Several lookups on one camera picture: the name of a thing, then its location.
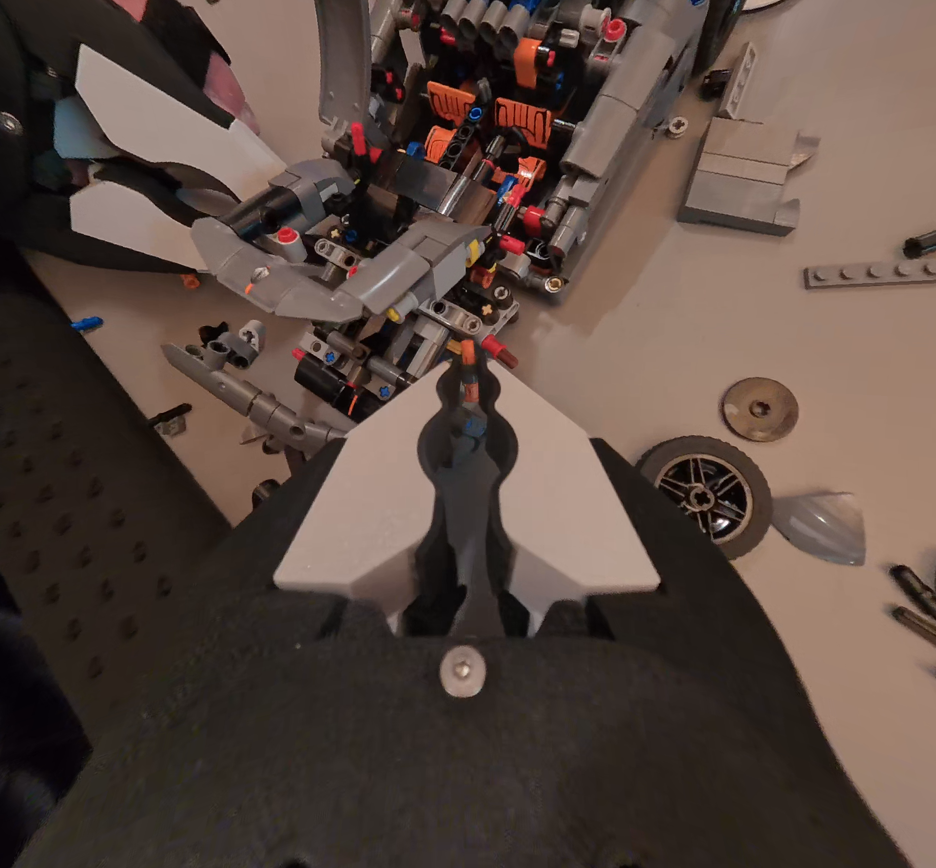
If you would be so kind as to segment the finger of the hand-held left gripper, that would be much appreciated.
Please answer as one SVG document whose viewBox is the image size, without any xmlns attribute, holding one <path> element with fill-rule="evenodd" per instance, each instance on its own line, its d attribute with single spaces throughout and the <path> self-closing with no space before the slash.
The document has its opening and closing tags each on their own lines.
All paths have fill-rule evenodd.
<svg viewBox="0 0 936 868">
<path fill-rule="evenodd" d="M 191 237 L 194 221 L 232 210 L 236 198 L 211 188 L 171 188 L 127 164 L 97 167 L 69 200 L 72 230 L 182 267 L 205 267 Z"/>
<path fill-rule="evenodd" d="M 239 119 L 218 125 L 86 45 L 78 49 L 75 87 L 53 115 L 62 159 L 136 158 L 231 198 L 250 197 L 286 169 Z"/>
</svg>

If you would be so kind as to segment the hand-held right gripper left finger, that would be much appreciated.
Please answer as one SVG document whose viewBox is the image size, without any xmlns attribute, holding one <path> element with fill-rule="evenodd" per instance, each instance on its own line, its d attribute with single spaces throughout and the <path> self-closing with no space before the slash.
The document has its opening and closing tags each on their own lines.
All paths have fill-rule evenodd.
<svg viewBox="0 0 936 868">
<path fill-rule="evenodd" d="M 435 367 L 345 438 L 275 570 L 282 590 L 368 601 L 387 617 L 455 593 L 455 557 L 419 437 L 442 410 Z"/>
</svg>

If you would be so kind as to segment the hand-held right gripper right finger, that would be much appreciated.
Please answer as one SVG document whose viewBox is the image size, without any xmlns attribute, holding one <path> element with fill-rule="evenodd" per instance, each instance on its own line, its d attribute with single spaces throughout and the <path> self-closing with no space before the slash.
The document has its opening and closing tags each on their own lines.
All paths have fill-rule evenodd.
<svg viewBox="0 0 936 868">
<path fill-rule="evenodd" d="M 537 630 L 553 604 L 650 593 L 661 578 L 591 438 L 490 361 L 486 451 L 496 468 L 487 566 L 507 630 Z"/>
</svg>

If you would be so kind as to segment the orange lego axle piece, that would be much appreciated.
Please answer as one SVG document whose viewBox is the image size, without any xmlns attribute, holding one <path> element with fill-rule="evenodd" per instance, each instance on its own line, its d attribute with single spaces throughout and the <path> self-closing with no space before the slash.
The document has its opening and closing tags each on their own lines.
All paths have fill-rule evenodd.
<svg viewBox="0 0 936 868">
<path fill-rule="evenodd" d="M 480 448 L 487 433 L 487 415 L 480 404 L 480 385 L 475 342 L 465 338 L 460 343 L 460 405 L 455 415 L 460 437 L 469 440 L 471 451 Z"/>
</svg>

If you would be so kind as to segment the grey lego car model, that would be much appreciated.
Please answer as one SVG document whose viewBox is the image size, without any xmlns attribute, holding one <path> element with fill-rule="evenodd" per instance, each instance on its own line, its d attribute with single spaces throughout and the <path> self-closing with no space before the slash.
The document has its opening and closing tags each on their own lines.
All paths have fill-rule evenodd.
<svg viewBox="0 0 936 868">
<path fill-rule="evenodd" d="M 325 156 L 192 225 L 208 272 L 309 323 L 296 380 L 356 422 L 516 290 L 561 300 L 615 181 L 746 0 L 314 0 Z"/>
</svg>

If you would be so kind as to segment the black lego wheel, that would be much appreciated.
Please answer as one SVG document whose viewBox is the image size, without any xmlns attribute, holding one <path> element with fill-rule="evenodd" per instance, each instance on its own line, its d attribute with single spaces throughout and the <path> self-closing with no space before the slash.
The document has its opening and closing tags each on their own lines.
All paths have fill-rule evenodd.
<svg viewBox="0 0 936 868">
<path fill-rule="evenodd" d="M 706 436 L 661 442 L 636 464 L 730 561 L 763 540 L 773 517 L 766 477 L 743 452 Z"/>
</svg>

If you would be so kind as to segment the dark round lego disc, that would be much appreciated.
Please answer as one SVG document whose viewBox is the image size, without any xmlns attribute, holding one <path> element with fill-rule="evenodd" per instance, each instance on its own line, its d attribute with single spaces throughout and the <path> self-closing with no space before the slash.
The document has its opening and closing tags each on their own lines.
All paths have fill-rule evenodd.
<svg viewBox="0 0 936 868">
<path fill-rule="evenodd" d="M 736 436 L 771 443 L 795 428 L 800 408 L 796 396 L 784 384 L 766 377 L 748 377 L 723 394 L 721 416 Z"/>
</svg>

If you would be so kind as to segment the grey curved lego shell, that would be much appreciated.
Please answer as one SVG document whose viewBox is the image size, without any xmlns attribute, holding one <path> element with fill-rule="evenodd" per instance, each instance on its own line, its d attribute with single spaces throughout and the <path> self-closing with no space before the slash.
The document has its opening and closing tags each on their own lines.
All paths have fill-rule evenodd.
<svg viewBox="0 0 936 868">
<path fill-rule="evenodd" d="M 827 562 L 860 567 L 867 557 L 858 498 L 847 492 L 818 492 L 773 499 L 772 525 L 798 550 Z"/>
</svg>

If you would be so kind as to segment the black lego rod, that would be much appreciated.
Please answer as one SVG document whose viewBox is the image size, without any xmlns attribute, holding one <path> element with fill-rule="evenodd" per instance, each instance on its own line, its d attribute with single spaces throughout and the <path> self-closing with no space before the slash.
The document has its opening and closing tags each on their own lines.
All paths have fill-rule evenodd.
<svg viewBox="0 0 936 868">
<path fill-rule="evenodd" d="M 935 620 L 935 590 L 907 565 L 893 565 L 888 573 L 920 611 Z"/>
<path fill-rule="evenodd" d="M 903 606 L 894 606 L 891 609 L 891 616 L 904 628 L 907 628 L 918 635 L 922 640 L 935 646 L 936 626 L 932 618 L 921 615 Z"/>
</svg>

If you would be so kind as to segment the grey lego panel assembly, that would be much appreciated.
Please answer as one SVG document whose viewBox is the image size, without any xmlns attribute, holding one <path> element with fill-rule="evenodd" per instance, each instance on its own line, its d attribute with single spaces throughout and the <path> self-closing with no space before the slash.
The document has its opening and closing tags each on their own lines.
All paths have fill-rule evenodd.
<svg viewBox="0 0 936 868">
<path fill-rule="evenodd" d="M 790 234 L 799 223 L 800 201 L 784 197 L 788 174 L 815 155 L 819 144 L 818 137 L 789 126 L 713 118 L 676 220 Z"/>
</svg>

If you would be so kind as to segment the long grey lego plate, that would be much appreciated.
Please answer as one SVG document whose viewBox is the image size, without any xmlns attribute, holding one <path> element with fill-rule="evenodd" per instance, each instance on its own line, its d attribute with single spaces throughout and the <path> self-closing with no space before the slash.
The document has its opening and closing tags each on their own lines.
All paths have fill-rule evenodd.
<svg viewBox="0 0 936 868">
<path fill-rule="evenodd" d="M 811 290 L 934 286 L 935 259 L 812 266 L 803 270 L 803 283 Z"/>
</svg>

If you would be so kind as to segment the light grey lego liftarm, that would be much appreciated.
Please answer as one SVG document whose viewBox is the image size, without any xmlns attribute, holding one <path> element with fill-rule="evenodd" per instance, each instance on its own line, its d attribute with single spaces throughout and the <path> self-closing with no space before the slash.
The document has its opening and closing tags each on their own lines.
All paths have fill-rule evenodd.
<svg viewBox="0 0 936 868">
<path fill-rule="evenodd" d="M 721 95 L 717 112 L 719 118 L 738 120 L 741 117 L 744 97 L 752 83 L 758 55 L 755 43 L 748 41 L 743 45 Z"/>
</svg>

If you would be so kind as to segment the person's legs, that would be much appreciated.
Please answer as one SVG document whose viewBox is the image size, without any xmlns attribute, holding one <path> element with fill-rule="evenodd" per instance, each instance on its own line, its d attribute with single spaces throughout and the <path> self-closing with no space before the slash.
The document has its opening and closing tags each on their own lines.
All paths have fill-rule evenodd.
<svg viewBox="0 0 936 868">
<path fill-rule="evenodd" d="M 82 770 L 91 746 L 1 582 L 1 865 L 12 866 Z"/>
</svg>

